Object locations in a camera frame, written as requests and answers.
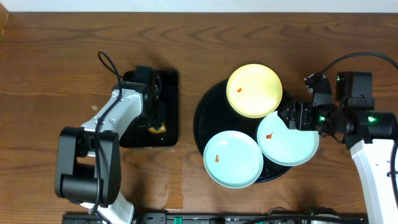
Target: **black plate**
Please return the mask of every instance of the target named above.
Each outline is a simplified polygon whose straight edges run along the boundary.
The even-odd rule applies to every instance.
[[[229,104],[226,96],[227,80],[214,86],[201,99],[193,119],[193,136],[200,154],[203,156],[207,142],[216,134],[223,131],[240,131],[252,137],[257,142],[257,128],[264,118],[247,118],[236,112]],[[292,100],[284,90],[281,106]],[[255,183],[273,180],[286,173],[290,167],[278,165],[266,156],[260,177]]]

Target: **orange food piece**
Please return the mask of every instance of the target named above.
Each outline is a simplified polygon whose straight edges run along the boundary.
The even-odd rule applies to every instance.
[[[271,139],[272,138],[272,134],[273,134],[274,132],[272,132],[272,133],[270,133],[270,134],[268,134],[267,136],[266,136],[266,138],[267,139]]]

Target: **electrical cord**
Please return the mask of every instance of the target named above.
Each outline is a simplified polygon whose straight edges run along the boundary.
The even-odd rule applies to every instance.
[[[356,57],[356,56],[363,56],[363,55],[369,55],[369,56],[376,56],[376,57],[380,57],[383,58],[384,60],[387,60],[388,62],[390,62],[396,69],[398,69],[398,63],[395,62],[393,59],[389,58],[388,56],[381,54],[381,53],[377,53],[377,52],[357,52],[357,53],[353,53],[353,54],[348,54],[345,56],[342,56],[338,59],[336,59],[334,62],[332,62],[331,64],[329,64],[328,66],[326,66],[326,68],[324,68],[320,74],[323,75],[330,67],[334,66],[334,64],[346,59],[346,58],[350,58],[350,57]]]
[[[106,57],[106,59],[108,59],[108,61],[110,62],[111,66],[113,67],[113,69],[110,68],[110,67],[102,60],[101,55],[100,55],[100,52],[101,52],[101,54],[103,54],[103,55]],[[116,69],[116,67],[114,66],[112,60],[106,55],[105,52],[103,52],[103,51],[100,51],[100,52],[98,52],[98,58],[99,58],[99,60],[101,61],[101,63],[102,63],[109,71],[111,71],[113,74],[115,74],[115,75],[117,75],[119,78],[123,79],[123,76],[119,75],[119,72],[118,72],[118,70]]]
[[[104,62],[102,59],[101,55],[104,55],[108,62],[111,64],[113,67],[113,70],[109,68],[109,66]],[[106,117],[106,115],[112,110],[112,108],[120,101],[122,97],[122,84],[121,84],[121,76],[119,75],[119,72],[112,62],[112,60],[109,58],[109,56],[103,52],[99,51],[98,52],[98,58],[101,61],[101,63],[113,74],[116,75],[118,78],[118,85],[119,85],[119,95],[116,98],[116,100],[111,104],[111,106],[105,110],[105,112],[101,115],[100,118],[97,120],[97,125],[95,126],[95,132],[94,132],[94,151],[95,151],[95,164],[96,164],[96,170],[97,170],[97,195],[96,195],[96,200],[94,207],[92,208],[90,215],[94,215],[97,213],[98,206],[100,205],[101,202],[101,193],[102,193],[102,181],[101,181],[101,166],[100,166],[100,140],[99,140],[99,131],[100,127],[103,124],[103,121]]]
[[[97,216],[99,216],[102,221],[104,221],[106,224],[111,224],[111,221],[109,221],[100,211],[96,212]]]
[[[343,115],[343,106],[344,106],[344,102],[345,102],[346,100],[348,100],[348,98],[349,98],[349,96],[348,96],[348,95],[345,95],[345,96],[343,96],[343,97],[341,98],[341,100],[340,100],[340,105],[339,105],[339,107],[338,107],[338,113],[339,113],[340,115]]]
[[[397,148],[398,148],[398,139],[394,141],[394,147],[391,152],[391,160],[390,160],[390,175],[392,182],[392,191],[394,192],[394,196],[396,198],[396,204],[398,208],[398,187],[397,187],[397,177],[396,177],[396,156],[397,156]]]
[[[334,66],[334,64],[350,58],[350,57],[356,57],[356,56],[363,56],[363,55],[369,55],[369,56],[376,56],[379,58],[383,58],[384,60],[387,60],[388,62],[390,62],[397,70],[398,70],[398,63],[395,62],[393,59],[391,59],[390,57],[388,57],[387,55],[381,54],[381,53],[377,53],[377,52],[357,52],[357,53],[353,53],[353,54],[348,54],[345,56],[342,56],[338,59],[336,59],[335,61],[333,61],[331,64],[329,64],[328,66],[326,66],[319,74],[323,75],[329,68],[331,68],[332,66]],[[394,196],[396,198],[396,204],[397,204],[397,208],[398,208],[398,186],[397,186],[397,179],[396,179],[396,169],[395,169],[395,163],[396,163],[396,154],[397,154],[397,147],[398,147],[398,139],[396,139],[394,141],[394,147],[392,149],[391,152],[391,161],[390,161],[390,173],[391,173],[391,182],[392,182],[392,189],[394,191]]]
[[[338,144],[345,144],[345,143],[346,143],[345,138],[343,138],[342,140],[339,140],[339,139],[337,139],[337,137],[336,137],[334,134],[328,134],[328,133],[326,133],[326,134],[324,134],[324,135],[321,135],[322,138],[326,138],[326,137],[328,137],[328,136],[330,136],[330,137],[332,137],[334,140],[336,140],[336,141],[338,142]]]
[[[337,224],[360,224],[360,222],[353,222],[351,220],[345,220],[342,218],[333,218],[333,217],[323,217],[323,216],[315,216],[315,215],[275,215],[272,217],[262,217],[254,220],[250,220],[244,222],[243,224],[257,224],[260,222],[269,222],[275,220],[310,220],[310,221],[320,221],[320,222],[330,222]]]
[[[275,208],[271,209],[271,211],[268,213],[268,217],[271,216],[271,215],[274,213],[274,210],[277,209],[277,208],[281,208],[281,209],[287,211],[286,208],[284,208],[284,207],[276,206]]]

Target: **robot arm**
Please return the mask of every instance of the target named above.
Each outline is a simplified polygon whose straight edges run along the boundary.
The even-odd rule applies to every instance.
[[[58,144],[55,193],[91,210],[97,196],[97,166],[81,164],[77,157],[96,156],[94,133],[98,118],[119,99],[118,88],[122,88],[120,101],[104,117],[98,131],[100,147],[97,156],[101,165],[102,192],[97,214],[115,224],[130,224],[134,213],[133,205],[119,191],[119,140],[129,125],[134,125],[139,119],[150,120],[156,114],[159,94],[155,85],[157,75],[153,69],[138,66],[133,73],[134,77],[128,78],[129,81],[124,80],[121,86],[114,87],[111,99],[93,118],[80,128],[64,128]]]
[[[360,141],[350,149],[361,178],[370,223],[394,223],[398,217],[389,176],[393,145],[391,139],[373,139],[372,144]]]
[[[339,107],[331,104],[330,87],[324,90],[328,86],[325,79],[320,74],[308,77],[306,84],[311,88],[313,101],[291,102],[278,115],[290,129],[316,130],[335,139],[335,133],[344,134],[339,143],[346,144],[358,169],[369,222],[394,223],[398,209],[391,184],[395,174],[391,174],[390,162],[398,137],[396,117],[373,110],[371,73],[338,74]]]

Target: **wood grain surface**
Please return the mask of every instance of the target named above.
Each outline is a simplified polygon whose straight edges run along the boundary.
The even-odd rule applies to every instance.
[[[296,100],[310,100],[303,78],[353,52],[398,60],[395,14],[12,13],[0,43],[0,222],[60,223],[84,212],[54,193],[58,135],[92,118],[116,79],[99,62],[106,51],[121,73],[136,65],[180,72],[176,146],[121,149],[121,192],[137,208],[186,213],[259,213],[310,206],[365,213],[349,151],[322,139],[315,156],[282,177],[231,190],[206,173],[193,138],[202,96],[247,63],[270,66]],[[339,71],[373,72],[377,110],[398,113],[398,72],[358,57]]]

